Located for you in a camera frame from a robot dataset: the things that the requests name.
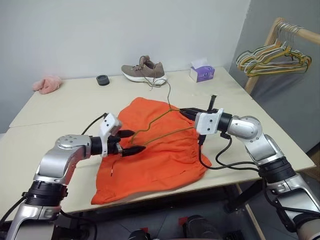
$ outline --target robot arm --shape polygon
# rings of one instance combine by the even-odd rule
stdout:
[[[109,113],[100,124],[99,136],[64,135],[58,138],[42,158],[30,189],[23,193],[25,201],[19,205],[6,240],[19,239],[18,232],[26,220],[52,222],[57,219],[60,202],[68,195],[67,185],[79,161],[93,155],[122,154],[125,157],[146,148],[122,148],[119,144],[121,138],[130,137],[134,132],[120,130],[121,126],[122,123]]]
[[[189,110],[183,109],[182,114],[188,117],[186,112],[190,114]],[[236,136],[244,144],[258,167],[259,175],[265,179],[267,188],[276,196],[273,204],[288,231],[297,232],[301,240],[320,237],[319,200],[300,174],[293,170],[275,141],[263,133],[258,119],[252,116],[232,116],[224,113],[221,108],[207,112],[202,110],[196,113],[194,120],[196,131],[201,136],[221,131]]]

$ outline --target white shoe sole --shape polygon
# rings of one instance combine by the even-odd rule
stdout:
[[[136,83],[142,83],[144,81],[146,81],[146,79],[149,81],[149,83],[153,84],[153,85],[162,85],[167,81],[167,76],[163,75],[162,77],[158,77],[158,78],[154,78],[154,77],[140,77],[140,76],[129,76],[128,74],[125,74],[124,72],[122,72],[123,75],[129,79],[132,82],[136,82]]]

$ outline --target black cable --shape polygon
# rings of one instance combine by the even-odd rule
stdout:
[[[2,227],[2,225],[5,223],[7,217],[13,212],[13,210],[15,210],[16,207],[19,206],[20,203],[22,203],[24,200],[26,199],[25,196],[21,197],[1,218],[0,220],[0,228]]]
[[[219,152],[218,154],[222,154],[224,153],[228,148],[228,146],[225,147],[221,152]],[[211,169],[211,170],[220,170],[220,169],[225,169],[225,168],[230,168],[232,166],[236,166],[236,165],[242,165],[242,164],[251,164],[252,162],[251,161],[240,161],[240,162],[235,162],[235,163],[231,163],[231,164],[224,164],[223,166],[218,166],[218,167],[212,167],[212,166],[207,166],[201,159],[201,145],[199,144],[199,162],[201,163],[202,166],[204,166],[205,168],[207,169]],[[255,169],[253,167],[248,167],[250,168],[250,170],[253,170],[253,171],[256,171],[256,172],[259,172],[258,169]]]
[[[267,186],[267,180],[263,177],[262,190],[263,190],[264,197],[267,200],[267,202],[273,207],[275,207],[277,210],[291,211],[291,212],[304,213],[304,214],[313,214],[320,217],[320,212],[317,212],[317,211],[277,205],[275,202],[271,201],[271,199],[269,198],[266,186]]]
[[[86,131],[87,131],[96,121],[98,121],[99,119],[105,118],[107,115],[108,115],[108,113],[104,113],[104,114],[102,114],[101,116],[99,116],[98,118],[96,118],[93,122],[91,122],[91,123],[89,124],[89,126],[86,127],[86,129],[81,133],[81,135],[85,134]]]
[[[97,240],[97,235],[98,235],[98,227],[97,227],[97,223],[89,218],[86,217],[82,217],[82,216],[73,216],[70,215],[68,213],[65,213],[62,209],[60,210],[60,213],[65,216],[66,218],[70,218],[70,219],[76,219],[76,220],[82,220],[82,221],[86,221],[90,224],[93,225],[94,228],[94,236],[93,236],[93,240]]]
[[[222,165],[222,166],[227,166],[226,164],[220,162],[218,158],[220,157],[221,154],[223,154],[225,151],[227,151],[227,150],[230,148],[231,144],[232,144],[232,138],[229,137],[229,143],[228,143],[228,145],[227,145],[224,149],[222,149],[222,150],[215,156],[215,161],[216,161],[218,164],[220,164],[220,165]],[[242,163],[243,163],[243,164],[245,163],[245,164],[255,165],[255,163],[252,162],[252,161],[243,161]],[[233,166],[229,166],[228,168],[229,168],[229,169],[233,169],[233,170],[253,170],[253,171],[259,172],[258,169],[253,168],[253,167],[233,167]]]

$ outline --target table leg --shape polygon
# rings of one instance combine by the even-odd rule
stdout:
[[[262,184],[263,183],[261,179],[257,180],[247,190],[243,191],[236,199],[230,200],[224,206],[225,211],[227,213],[233,213],[234,211],[238,210],[240,206],[262,191]]]

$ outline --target orange shorts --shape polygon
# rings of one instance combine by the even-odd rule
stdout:
[[[123,109],[118,118],[122,129],[147,129],[149,123],[169,110],[165,102],[138,97]],[[151,124],[150,130],[139,132],[135,145],[143,145],[167,133],[193,127],[194,122],[178,111],[170,111]],[[121,146],[132,146],[130,138],[121,139]],[[202,155],[208,166],[210,161]],[[134,193],[164,191],[193,183],[204,175],[206,168],[198,159],[198,135],[194,128],[155,140],[136,155],[110,155],[102,159],[96,177],[96,194],[92,204],[106,204]]]

